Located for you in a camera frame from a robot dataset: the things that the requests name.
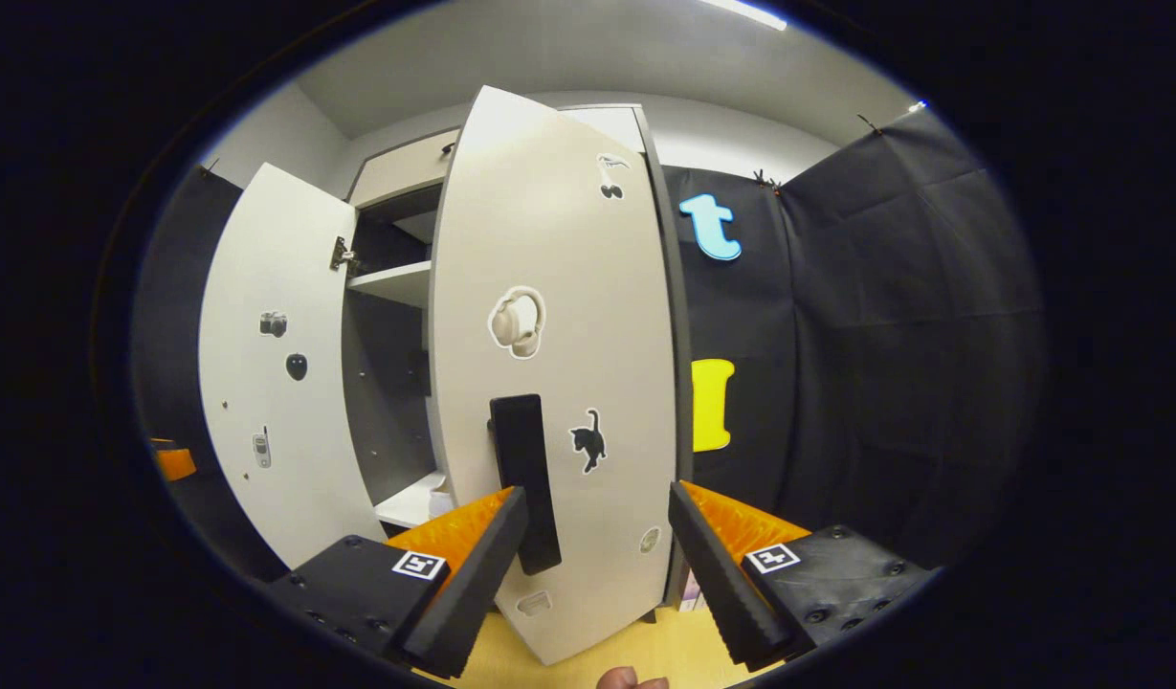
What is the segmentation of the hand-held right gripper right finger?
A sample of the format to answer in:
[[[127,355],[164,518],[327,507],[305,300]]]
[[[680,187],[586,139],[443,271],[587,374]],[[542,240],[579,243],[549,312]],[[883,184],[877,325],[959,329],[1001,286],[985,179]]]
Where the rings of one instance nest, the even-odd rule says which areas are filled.
[[[729,658],[749,671],[837,644],[938,575],[849,526],[810,531],[691,481],[671,483],[668,522]]]

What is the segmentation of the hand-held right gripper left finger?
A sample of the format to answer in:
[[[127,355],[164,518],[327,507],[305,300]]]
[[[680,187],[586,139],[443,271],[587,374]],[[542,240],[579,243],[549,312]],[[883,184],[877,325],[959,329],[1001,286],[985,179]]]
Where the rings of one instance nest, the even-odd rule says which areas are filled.
[[[385,544],[346,535],[262,591],[343,644],[457,678],[527,527],[526,493],[507,487]]]

